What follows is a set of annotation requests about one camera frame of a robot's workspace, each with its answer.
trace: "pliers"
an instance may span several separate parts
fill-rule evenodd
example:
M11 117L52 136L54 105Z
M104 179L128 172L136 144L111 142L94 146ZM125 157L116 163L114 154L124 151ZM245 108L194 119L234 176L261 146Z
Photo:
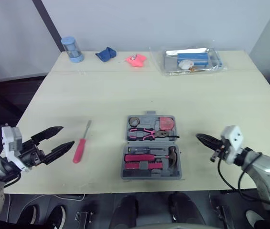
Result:
M146 132L149 133L149 135L143 136L143 137L136 137L136 136L129 136L129 141L145 141L145 140L155 140L157 137L179 137L179 136L169 136L168 131L163 130L154 130L152 128L131 128L129 129L130 132Z

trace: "gray tool case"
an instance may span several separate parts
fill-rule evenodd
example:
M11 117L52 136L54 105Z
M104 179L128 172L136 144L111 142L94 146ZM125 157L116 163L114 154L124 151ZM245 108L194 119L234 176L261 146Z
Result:
M140 123L136 127L132 127L129 120L132 117L139 119ZM141 131L130 131L132 128L146 128L154 129L155 131L160 130L160 117L168 117L174 121L174 127L169 132L169 136L176 136L176 122L174 116L171 115L156 115L155 111L148 111L146 115L130 115L127 119L127 131L126 139L127 145L123 149L123 159L121 167L122 179L144 179L144 180L176 180L182 177L182 169L180 162L180 151L178 146L175 144L176 137L164 137L155 138L154 140L137 140L136 138L142 138L150 135L146 132ZM173 159L165 158L169 154L175 154L176 162L172 164ZM149 154L154 156L161 156L153 161L128 161L129 156L127 155L142 155Z

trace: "clear container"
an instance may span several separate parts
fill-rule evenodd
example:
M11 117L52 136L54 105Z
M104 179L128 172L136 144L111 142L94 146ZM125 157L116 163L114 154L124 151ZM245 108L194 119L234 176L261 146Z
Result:
M78 63L83 61L84 56L78 48L74 37L64 37L61 39L61 43L63 44L63 47L67 52L71 62Z

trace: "tool kit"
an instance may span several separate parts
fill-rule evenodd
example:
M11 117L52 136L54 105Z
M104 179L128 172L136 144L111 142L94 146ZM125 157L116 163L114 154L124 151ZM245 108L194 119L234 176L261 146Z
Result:
M130 115L128 144L123 149L122 179L180 179L180 152L175 118L170 115Z

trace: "blue cloth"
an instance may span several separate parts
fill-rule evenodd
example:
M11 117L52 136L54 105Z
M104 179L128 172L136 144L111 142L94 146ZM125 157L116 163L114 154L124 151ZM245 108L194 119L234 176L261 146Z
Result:
M179 53L177 54L177 64L182 60L191 60L194 65L208 64L208 53Z
M107 47L100 53L96 53L97 57L100 58L101 61L106 62L109 61L111 58L116 57L117 52L112 48Z

